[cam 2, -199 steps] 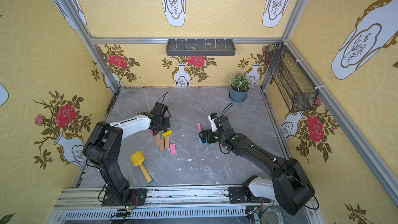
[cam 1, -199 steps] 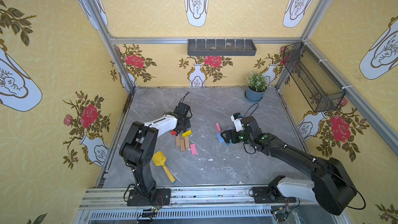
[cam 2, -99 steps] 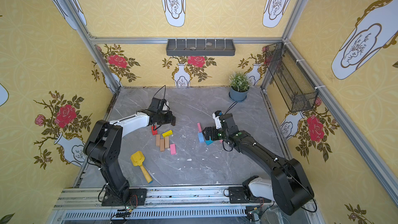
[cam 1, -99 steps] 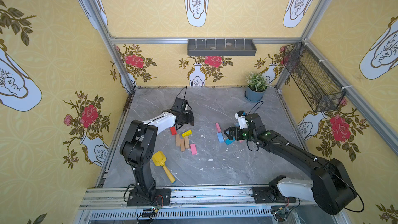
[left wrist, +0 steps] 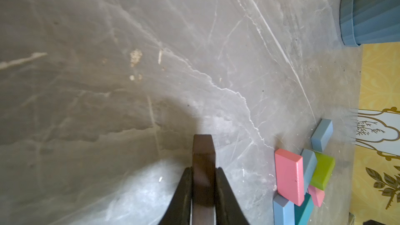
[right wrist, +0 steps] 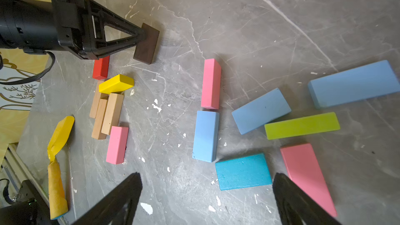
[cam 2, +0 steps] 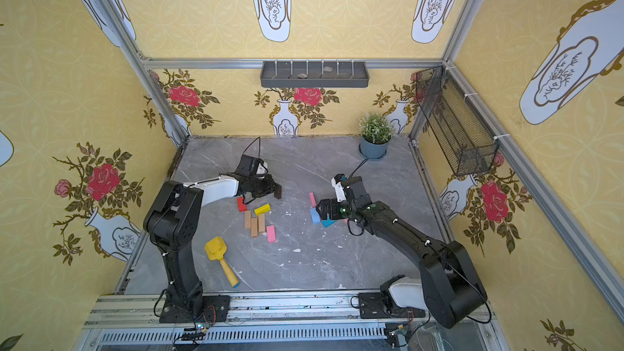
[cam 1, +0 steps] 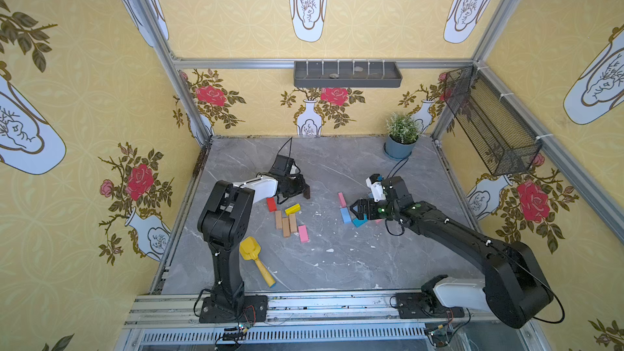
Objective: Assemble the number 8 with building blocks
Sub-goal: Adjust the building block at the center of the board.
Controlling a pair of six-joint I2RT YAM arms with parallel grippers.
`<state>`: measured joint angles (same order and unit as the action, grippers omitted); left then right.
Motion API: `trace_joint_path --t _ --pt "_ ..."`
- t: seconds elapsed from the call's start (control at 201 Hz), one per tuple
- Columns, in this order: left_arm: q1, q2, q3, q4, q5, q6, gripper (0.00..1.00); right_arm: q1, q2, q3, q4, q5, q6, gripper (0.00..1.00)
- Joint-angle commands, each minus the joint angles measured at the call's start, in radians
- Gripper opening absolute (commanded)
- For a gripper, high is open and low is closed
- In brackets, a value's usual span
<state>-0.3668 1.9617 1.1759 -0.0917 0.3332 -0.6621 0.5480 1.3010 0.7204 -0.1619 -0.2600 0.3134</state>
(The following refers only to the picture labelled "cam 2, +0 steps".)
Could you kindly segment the dark brown block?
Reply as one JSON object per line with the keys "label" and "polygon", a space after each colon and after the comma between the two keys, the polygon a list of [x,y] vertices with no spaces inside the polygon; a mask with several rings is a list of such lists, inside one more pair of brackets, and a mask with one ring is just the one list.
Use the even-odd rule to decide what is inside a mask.
{"label": "dark brown block", "polygon": [[274,197],[276,199],[281,199],[282,198],[282,187],[280,185],[276,185],[276,189],[274,191]]}

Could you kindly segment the yellow block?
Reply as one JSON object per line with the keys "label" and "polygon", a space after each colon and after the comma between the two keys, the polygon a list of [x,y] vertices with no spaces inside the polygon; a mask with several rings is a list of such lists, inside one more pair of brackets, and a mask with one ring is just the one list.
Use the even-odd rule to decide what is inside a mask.
{"label": "yellow block", "polygon": [[260,215],[260,214],[268,213],[270,210],[271,210],[271,206],[269,204],[265,204],[263,206],[260,206],[259,208],[256,208],[253,212],[256,215]]}

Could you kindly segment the red block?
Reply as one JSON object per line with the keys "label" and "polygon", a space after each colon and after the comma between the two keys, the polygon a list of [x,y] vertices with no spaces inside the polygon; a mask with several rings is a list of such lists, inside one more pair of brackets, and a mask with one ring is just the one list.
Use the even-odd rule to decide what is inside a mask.
{"label": "red block", "polygon": [[237,206],[240,212],[248,211],[247,205],[245,204],[245,199],[242,197],[237,198]]}

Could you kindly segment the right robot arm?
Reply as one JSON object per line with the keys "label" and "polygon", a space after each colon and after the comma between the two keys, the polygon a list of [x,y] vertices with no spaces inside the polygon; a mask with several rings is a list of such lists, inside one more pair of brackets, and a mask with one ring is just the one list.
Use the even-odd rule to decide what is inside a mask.
{"label": "right robot arm", "polygon": [[322,221],[346,219],[385,240],[419,270],[419,279],[394,276],[380,286],[385,315],[398,317],[409,308],[427,311],[452,328],[488,302],[487,292],[465,247],[445,243],[412,227],[385,203],[323,199],[315,212]]}

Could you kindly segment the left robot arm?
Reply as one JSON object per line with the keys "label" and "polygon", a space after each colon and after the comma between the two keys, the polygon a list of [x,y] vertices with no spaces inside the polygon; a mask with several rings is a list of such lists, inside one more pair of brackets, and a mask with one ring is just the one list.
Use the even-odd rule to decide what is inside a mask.
{"label": "left robot arm", "polygon": [[201,208],[247,194],[253,199],[269,194],[280,199],[281,192],[281,185],[270,174],[223,174],[193,183],[168,180],[162,185],[146,215],[144,229],[162,255],[168,280],[167,304],[172,309],[193,319],[199,318],[206,310],[192,251]]}

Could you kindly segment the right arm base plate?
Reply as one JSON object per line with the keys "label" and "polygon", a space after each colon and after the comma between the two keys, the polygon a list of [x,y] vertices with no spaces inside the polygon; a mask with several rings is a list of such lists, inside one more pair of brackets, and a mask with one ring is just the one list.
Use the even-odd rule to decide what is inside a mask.
{"label": "right arm base plate", "polygon": [[424,310],[412,307],[399,307],[387,294],[381,292],[361,292],[357,295],[357,308],[363,319],[420,319],[426,318]]}

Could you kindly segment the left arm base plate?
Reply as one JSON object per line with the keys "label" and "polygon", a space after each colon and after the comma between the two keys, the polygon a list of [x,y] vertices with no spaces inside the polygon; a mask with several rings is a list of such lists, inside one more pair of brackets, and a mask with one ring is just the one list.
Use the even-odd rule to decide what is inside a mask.
{"label": "left arm base plate", "polygon": [[231,297],[227,295],[202,296],[189,304],[176,297],[167,296],[159,315],[159,323],[224,323],[227,319]]}

